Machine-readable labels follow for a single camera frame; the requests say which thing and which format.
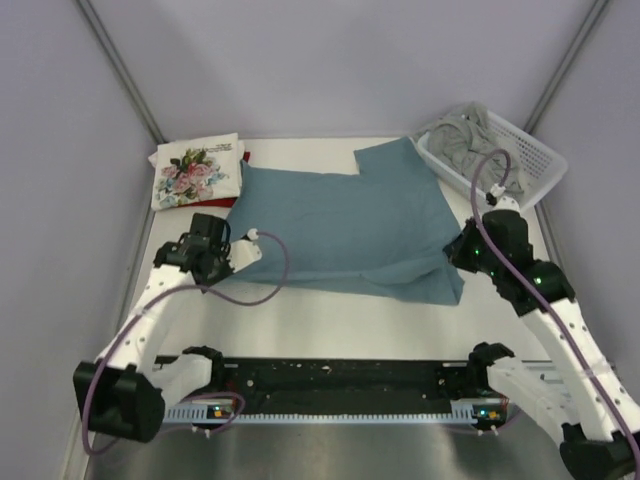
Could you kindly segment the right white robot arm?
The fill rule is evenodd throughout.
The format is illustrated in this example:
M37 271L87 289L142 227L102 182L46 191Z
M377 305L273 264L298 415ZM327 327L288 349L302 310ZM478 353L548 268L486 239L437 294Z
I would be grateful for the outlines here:
M486 275L543 346L566 389L560 394L501 344L472 354L469 388L506 396L555 443L574 479L639 476L639 404L623 386L582 316L561 268L537 259L516 210L474 214L444 252L459 270Z

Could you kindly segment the blue-grey t-shirt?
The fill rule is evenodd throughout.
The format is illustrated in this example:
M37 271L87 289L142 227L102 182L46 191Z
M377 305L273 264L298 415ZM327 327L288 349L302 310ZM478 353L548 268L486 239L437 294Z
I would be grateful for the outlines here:
M354 157L356 175L243 164L232 236L277 238L236 280L457 305L464 282L443 249L460 226L435 174L406 137Z

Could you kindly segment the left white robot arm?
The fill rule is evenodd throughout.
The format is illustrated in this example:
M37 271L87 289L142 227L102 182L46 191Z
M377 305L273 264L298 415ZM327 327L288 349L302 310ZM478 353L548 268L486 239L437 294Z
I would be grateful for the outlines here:
M156 358L190 292L210 293L260 256L252 236L232 241L229 223L196 213L189 229L156 252L143 292L115 337L73 373L82 442L93 433L140 443L153 440L167 412L195 392L216 396L226 387L223 355L212 347L185 348L157 369Z

